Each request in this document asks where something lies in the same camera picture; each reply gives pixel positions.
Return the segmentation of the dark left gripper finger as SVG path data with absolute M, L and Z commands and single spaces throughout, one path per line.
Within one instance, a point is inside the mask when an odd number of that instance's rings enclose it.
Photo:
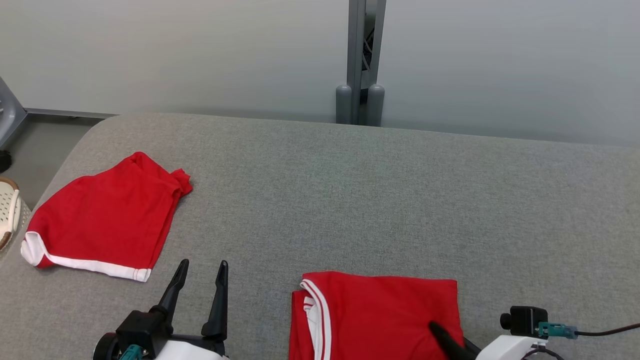
M 202 325 L 202 337 L 213 342 L 227 339 L 229 264 L 222 260 L 215 276 L 215 294 L 208 320 Z
M 158 301 L 158 304 L 151 307 L 150 313 L 160 313 L 164 317 L 164 321 L 173 321 L 179 292 L 185 285 L 189 265 L 189 259 L 181 260 L 160 301 Z

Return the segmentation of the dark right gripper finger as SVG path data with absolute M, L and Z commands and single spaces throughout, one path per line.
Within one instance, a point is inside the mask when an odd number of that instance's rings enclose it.
M 450 333 L 435 321 L 429 323 L 429 329 L 448 360 L 476 360 L 482 351 L 466 337 L 462 338 L 463 345 L 455 342 Z

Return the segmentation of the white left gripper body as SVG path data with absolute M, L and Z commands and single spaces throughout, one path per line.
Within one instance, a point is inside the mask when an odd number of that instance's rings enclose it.
M 226 356 L 227 333 L 212 336 L 183 335 L 153 340 L 150 358 L 153 360 L 228 360 Z

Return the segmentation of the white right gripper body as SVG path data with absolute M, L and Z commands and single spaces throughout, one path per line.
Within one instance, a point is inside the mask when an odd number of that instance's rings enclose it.
M 546 346 L 546 340 L 536 337 L 500 335 L 477 354 L 476 360 L 522 360 L 527 353 Z

